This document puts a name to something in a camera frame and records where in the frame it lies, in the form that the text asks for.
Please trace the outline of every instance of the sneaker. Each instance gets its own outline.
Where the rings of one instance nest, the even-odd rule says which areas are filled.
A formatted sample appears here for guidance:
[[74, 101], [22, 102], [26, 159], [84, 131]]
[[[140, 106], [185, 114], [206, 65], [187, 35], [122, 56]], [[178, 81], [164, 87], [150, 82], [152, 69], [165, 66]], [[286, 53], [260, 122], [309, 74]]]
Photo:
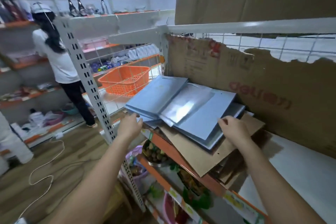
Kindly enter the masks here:
[[98, 124], [97, 123], [95, 123], [95, 124], [93, 124], [93, 125], [88, 125], [88, 124], [86, 124], [88, 127], [90, 127], [90, 128], [96, 128], [96, 127], [98, 127]]

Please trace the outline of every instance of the orange plastic basket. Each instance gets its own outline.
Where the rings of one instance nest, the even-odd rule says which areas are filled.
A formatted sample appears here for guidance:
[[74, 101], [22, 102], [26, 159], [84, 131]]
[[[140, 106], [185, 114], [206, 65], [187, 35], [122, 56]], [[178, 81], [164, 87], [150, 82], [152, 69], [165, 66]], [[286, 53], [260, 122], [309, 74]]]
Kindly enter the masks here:
[[149, 81], [149, 67], [120, 66], [98, 79], [107, 93], [132, 97]]

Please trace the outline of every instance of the stack of folders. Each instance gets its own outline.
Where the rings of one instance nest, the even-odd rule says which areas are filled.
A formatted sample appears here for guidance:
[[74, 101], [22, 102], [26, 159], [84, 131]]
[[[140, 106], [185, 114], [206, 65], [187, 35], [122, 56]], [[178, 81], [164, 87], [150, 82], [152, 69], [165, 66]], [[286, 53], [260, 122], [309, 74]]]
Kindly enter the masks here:
[[245, 106], [236, 94], [188, 82], [187, 78], [158, 76], [130, 99], [125, 107], [156, 128], [161, 121], [211, 150], [223, 133], [217, 118], [239, 118]]

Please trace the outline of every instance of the forearm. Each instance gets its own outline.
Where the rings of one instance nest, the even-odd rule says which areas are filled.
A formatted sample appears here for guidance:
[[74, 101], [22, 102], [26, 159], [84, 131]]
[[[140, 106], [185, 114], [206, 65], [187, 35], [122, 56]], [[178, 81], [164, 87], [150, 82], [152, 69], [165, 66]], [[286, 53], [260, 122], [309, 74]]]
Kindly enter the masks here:
[[254, 142], [250, 140], [240, 151], [273, 224], [325, 224]]
[[105, 213], [129, 140], [116, 137], [101, 160], [79, 185], [50, 224], [98, 223]]

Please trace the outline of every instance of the wire mesh grid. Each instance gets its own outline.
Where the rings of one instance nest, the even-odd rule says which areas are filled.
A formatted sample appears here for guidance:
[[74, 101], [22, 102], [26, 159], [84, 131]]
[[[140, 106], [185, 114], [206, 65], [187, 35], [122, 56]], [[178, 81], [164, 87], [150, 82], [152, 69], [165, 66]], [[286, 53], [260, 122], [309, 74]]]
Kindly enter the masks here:
[[212, 38], [229, 48], [270, 50], [281, 61], [299, 60], [312, 63], [319, 58], [336, 62], [336, 34], [215, 34], [195, 33], [196, 38]]
[[[111, 116], [123, 109], [133, 95], [162, 74], [163, 70], [160, 50], [155, 45], [110, 44], [107, 38], [82, 40], [80, 45], [98, 83], [100, 98], [103, 100], [106, 112]], [[91, 104], [88, 96], [83, 96]]]

